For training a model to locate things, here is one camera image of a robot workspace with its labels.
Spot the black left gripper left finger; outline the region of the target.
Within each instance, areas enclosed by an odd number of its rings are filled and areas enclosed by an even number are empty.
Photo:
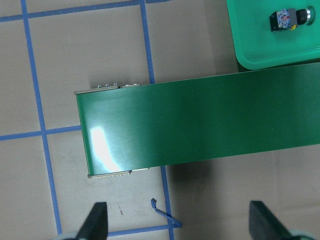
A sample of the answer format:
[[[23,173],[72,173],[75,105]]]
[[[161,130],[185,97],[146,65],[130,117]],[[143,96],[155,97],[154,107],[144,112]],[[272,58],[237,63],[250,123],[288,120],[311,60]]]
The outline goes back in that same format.
[[[106,240],[108,211],[106,202],[96,202],[78,231],[76,240]]]

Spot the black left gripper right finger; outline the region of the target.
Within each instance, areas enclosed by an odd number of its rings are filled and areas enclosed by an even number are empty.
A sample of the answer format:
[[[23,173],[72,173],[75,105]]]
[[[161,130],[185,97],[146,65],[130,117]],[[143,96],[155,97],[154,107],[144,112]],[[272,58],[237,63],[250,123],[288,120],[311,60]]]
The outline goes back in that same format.
[[[251,200],[248,217],[253,240],[289,240],[293,235],[260,200]]]

